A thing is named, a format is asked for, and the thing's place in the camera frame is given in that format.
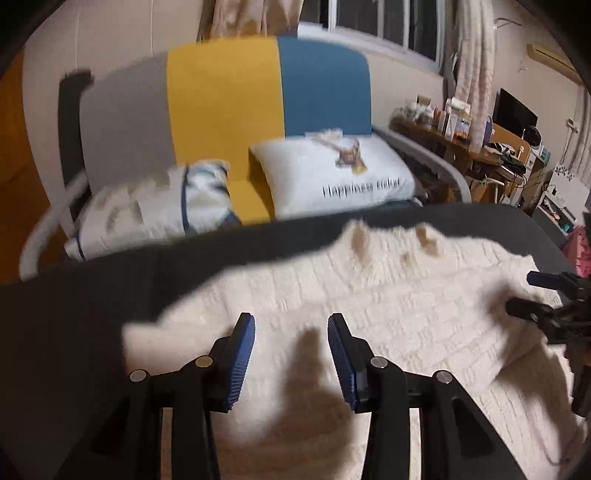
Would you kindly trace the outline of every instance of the yellow sofa cushion panel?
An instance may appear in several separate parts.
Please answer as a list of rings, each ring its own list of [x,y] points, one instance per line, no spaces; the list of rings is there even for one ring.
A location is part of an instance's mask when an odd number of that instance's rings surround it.
[[[234,212],[244,225],[265,223],[273,218],[271,191],[266,182],[231,181],[228,191]]]
[[[179,165],[218,158],[230,163],[230,182],[246,180],[248,147],[285,135],[274,37],[226,38],[171,50],[167,92]]]

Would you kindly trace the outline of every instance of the wall-mounted air conditioner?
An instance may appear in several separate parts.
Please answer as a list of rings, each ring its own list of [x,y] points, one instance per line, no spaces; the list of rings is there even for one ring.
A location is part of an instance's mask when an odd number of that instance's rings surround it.
[[[582,85],[581,77],[574,69],[573,64],[565,57],[548,50],[537,43],[527,45],[527,54],[532,60],[538,61],[547,67],[561,73],[573,82]]]

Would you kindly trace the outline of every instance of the white pillow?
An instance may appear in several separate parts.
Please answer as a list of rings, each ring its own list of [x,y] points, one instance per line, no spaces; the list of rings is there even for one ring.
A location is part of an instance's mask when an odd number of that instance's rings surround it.
[[[251,151],[267,177],[278,219],[408,200],[417,187],[400,156],[377,135],[327,131],[271,140]]]
[[[228,164],[199,161],[102,189],[82,213],[65,249],[87,260],[154,241],[239,223],[226,187]]]

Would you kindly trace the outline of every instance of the sofa backrest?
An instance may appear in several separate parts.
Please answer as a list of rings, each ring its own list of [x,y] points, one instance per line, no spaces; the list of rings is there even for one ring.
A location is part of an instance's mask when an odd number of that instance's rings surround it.
[[[111,73],[80,102],[94,193],[207,158],[230,162],[230,181],[247,179],[250,145],[327,128],[371,133],[367,62],[287,37],[180,47]]]

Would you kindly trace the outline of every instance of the television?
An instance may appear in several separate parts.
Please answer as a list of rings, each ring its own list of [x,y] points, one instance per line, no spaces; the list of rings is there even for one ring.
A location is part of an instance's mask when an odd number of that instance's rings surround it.
[[[525,127],[537,125],[538,117],[517,98],[501,89],[496,96],[492,121],[521,138]]]

